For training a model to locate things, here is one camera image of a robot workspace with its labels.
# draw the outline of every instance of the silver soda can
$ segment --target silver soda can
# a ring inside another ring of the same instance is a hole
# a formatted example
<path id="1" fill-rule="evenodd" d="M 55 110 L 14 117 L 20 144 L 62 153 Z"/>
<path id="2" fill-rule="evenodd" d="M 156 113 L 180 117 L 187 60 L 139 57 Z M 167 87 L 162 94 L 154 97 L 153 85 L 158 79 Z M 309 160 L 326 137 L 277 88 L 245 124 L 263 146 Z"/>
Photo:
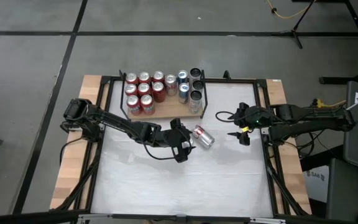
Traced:
<path id="1" fill-rule="evenodd" d="M 178 91 L 176 76 L 167 75 L 165 77 L 165 86 L 167 87 L 168 96 L 174 96 Z"/>
<path id="2" fill-rule="evenodd" d="M 206 149 L 209 149 L 215 142 L 215 138 L 198 125 L 193 130 L 193 137 Z"/>
<path id="3" fill-rule="evenodd" d="M 187 72 L 184 70 L 180 70 L 178 72 L 178 85 L 182 84 L 182 83 L 186 83 L 187 82 Z"/>
<path id="4" fill-rule="evenodd" d="M 191 84 L 191 90 L 198 90 L 201 93 L 204 91 L 204 83 L 200 80 L 195 80 L 193 84 Z"/>
<path id="5" fill-rule="evenodd" d="M 198 113 L 198 111 L 200 110 L 200 106 L 201 106 L 201 98 L 202 98 L 202 94 L 200 91 L 198 90 L 193 90 L 190 93 L 189 96 L 189 111 L 190 113 Z"/>
<path id="6" fill-rule="evenodd" d="M 201 79 L 201 71 L 198 68 L 192 68 L 190 70 L 190 75 L 189 75 L 190 86 L 193 84 L 195 80 L 200 80 L 200 79 Z"/>
<path id="7" fill-rule="evenodd" d="M 189 99 L 189 91 L 190 91 L 189 84 L 182 83 L 179 85 L 178 89 L 179 89 L 179 102 L 183 104 L 187 103 Z"/>

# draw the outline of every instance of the pepsi can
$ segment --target pepsi can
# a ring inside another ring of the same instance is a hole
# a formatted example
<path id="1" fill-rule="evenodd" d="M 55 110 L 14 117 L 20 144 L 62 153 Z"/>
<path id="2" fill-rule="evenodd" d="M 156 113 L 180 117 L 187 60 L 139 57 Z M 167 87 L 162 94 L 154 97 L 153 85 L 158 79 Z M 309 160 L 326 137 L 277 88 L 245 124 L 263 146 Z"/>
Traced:
<path id="1" fill-rule="evenodd" d="M 187 83 L 182 83 L 179 85 L 179 102 L 180 103 L 187 103 L 189 99 L 189 91 L 190 87 Z"/>
<path id="2" fill-rule="evenodd" d="M 184 70 L 180 70 L 178 72 L 178 85 L 182 84 L 182 83 L 186 83 L 187 82 L 187 72 Z"/>

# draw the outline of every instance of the black equipment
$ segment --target black equipment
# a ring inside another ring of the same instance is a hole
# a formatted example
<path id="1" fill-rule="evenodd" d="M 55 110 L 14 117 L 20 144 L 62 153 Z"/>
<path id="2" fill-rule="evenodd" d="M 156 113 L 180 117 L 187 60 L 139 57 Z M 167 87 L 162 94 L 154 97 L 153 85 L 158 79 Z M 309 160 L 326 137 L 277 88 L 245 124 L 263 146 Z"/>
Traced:
<path id="1" fill-rule="evenodd" d="M 190 144 L 191 131 L 187 130 L 181 124 L 179 118 L 170 122 L 171 130 L 161 131 L 161 126 L 148 122 L 131 122 L 112 113 L 108 113 L 95 105 L 90 100 L 73 99 L 70 101 L 63 117 L 66 122 L 62 124 L 63 129 L 67 125 L 78 125 L 82 131 L 82 138 L 96 142 L 101 132 L 100 123 L 112 127 L 116 130 L 127 133 L 129 138 L 139 144 L 151 147 L 170 147 L 172 149 L 172 158 L 156 158 L 147 153 L 154 159 L 175 159 L 177 162 L 185 162 L 188 155 L 195 147 Z M 182 144 L 188 142 L 189 146 L 183 147 Z"/>
<path id="2" fill-rule="evenodd" d="M 295 105 L 272 105 L 270 111 L 257 106 L 240 103 L 237 111 L 226 122 L 233 122 L 243 129 L 242 133 L 228 133 L 236 136 L 240 144 L 249 145 L 249 130 L 268 128 L 270 143 L 281 145 L 289 137 L 299 134 L 332 129 L 350 131 L 355 122 L 348 110 L 338 108 L 300 108 Z"/>

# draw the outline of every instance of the concrete floor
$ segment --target concrete floor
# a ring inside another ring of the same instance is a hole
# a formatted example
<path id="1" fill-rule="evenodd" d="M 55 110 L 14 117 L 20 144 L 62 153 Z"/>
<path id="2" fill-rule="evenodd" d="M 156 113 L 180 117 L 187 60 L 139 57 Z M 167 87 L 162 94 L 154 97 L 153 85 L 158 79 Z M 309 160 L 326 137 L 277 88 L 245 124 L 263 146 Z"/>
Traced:
<path id="1" fill-rule="evenodd" d="M 305 3 L 274 1 L 289 15 Z M 0 1 L 0 30 L 73 29 L 80 0 Z M 80 30 L 280 31 L 296 19 L 279 19 L 264 0 L 89 0 Z M 357 31 L 345 5 L 317 3 L 299 31 Z M 0 36 L 0 214 L 9 213 L 30 156 L 69 37 Z M 67 135 L 59 128 L 70 99 L 78 96 L 83 75 L 118 75 L 118 70 L 174 71 L 199 67 L 207 77 L 282 79 L 287 101 L 308 106 L 313 98 L 335 103 L 345 86 L 318 83 L 320 76 L 358 73 L 358 38 L 301 38 L 300 50 L 280 37 L 77 37 L 53 111 L 24 212 L 49 208 L 58 174 L 58 155 Z M 341 133 L 320 137 L 327 147 Z M 299 138 L 298 143 L 309 141 Z M 315 151 L 324 148 L 316 145 Z"/>

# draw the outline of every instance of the soda can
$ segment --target soda can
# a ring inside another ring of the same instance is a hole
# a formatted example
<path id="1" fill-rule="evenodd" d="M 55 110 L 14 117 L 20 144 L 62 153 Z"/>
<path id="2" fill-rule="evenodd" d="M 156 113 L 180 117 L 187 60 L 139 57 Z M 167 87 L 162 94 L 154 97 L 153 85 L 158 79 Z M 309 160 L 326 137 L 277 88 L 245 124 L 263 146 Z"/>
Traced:
<path id="1" fill-rule="evenodd" d="M 184 70 L 180 70 L 178 72 L 178 85 L 182 84 L 182 83 L 186 83 L 187 82 L 187 72 Z"/>
<path id="2" fill-rule="evenodd" d="M 128 75 L 126 77 L 126 82 L 128 84 L 137 85 L 137 84 L 139 84 L 139 78 L 137 77 L 137 75 L 135 73 L 128 73 Z"/>
<path id="3" fill-rule="evenodd" d="M 139 84 L 139 86 L 137 87 L 137 90 L 139 91 L 140 97 L 151 93 L 150 86 L 149 86 L 149 84 L 146 84 L 146 83 Z"/>
<path id="4" fill-rule="evenodd" d="M 140 105 L 146 115 L 152 115 L 155 112 L 153 98 L 150 95 L 144 95 L 140 99 Z"/>
<path id="5" fill-rule="evenodd" d="M 183 104 L 187 103 L 189 99 L 189 91 L 190 91 L 189 84 L 182 83 L 179 85 L 178 89 L 179 89 L 179 102 Z"/>
<path id="6" fill-rule="evenodd" d="M 198 113 L 200 110 L 202 94 L 198 90 L 193 90 L 189 97 L 189 111 L 190 113 Z"/>
<path id="7" fill-rule="evenodd" d="M 139 83 L 147 83 L 150 84 L 152 81 L 152 78 L 150 77 L 150 74 L 147 72 L 141 72 L 139 74 Z"/>
<path id="8" fill-rule="evenodd" d="M 192 68 L 190 70 L 189 83 L 190 86 L 193 84 L 195 80 L 201 79 L 201 71 L 198 68 Z"/>
<path id="9" fill-rule="evenodd" d="M 195 80 L 193 84 L 191 84 L 191 90 L 198 90 L 200 93 L 203 93 L 204 83 L 201 80 Z"/>
<path id="10" fill-rule="evenodd" d="M 153 82 L 164 83 L 164 81 L 165 81 L 164 73 L 162 73 L 161 71 L 156 71 L 153 76 Z"/>
<path id="11" fill-rule="evenodd" d="M 128 84 L 127 86 L 125 86 L 125 94 L 127 96 L 137 96 L 137 87 L 134 84 Z"/>
<path id="12" fill-rule="evenodd" d="M 156 101 L 157 103 L 161 103 L 165 100 L 165 90 L 164 90 L 164 85 L 160 82 L 155 82 L 153 83 L 153 97 L 154 97 L 154 101 Z"/>
<path id="13" fill-rule="evenodd" d="M 142 112 L 140 107 L 139 98 L 137 96 L 128 96 L 127 106 L 133 115 L 139 115 Z"/>
<path id="14" fill-rule="evenodd" d="M 176 76 L 167 75 L 165 77 L 165 86 L 167 87 L 168 96 L 174 96 L 178 91 Z"/>
<path id="15" fill-rule="evenodd" d="M 193 137 L 206 149 L 209 149 L 215 142 L 215 138 L 199 125 L 194 128 Z"/>

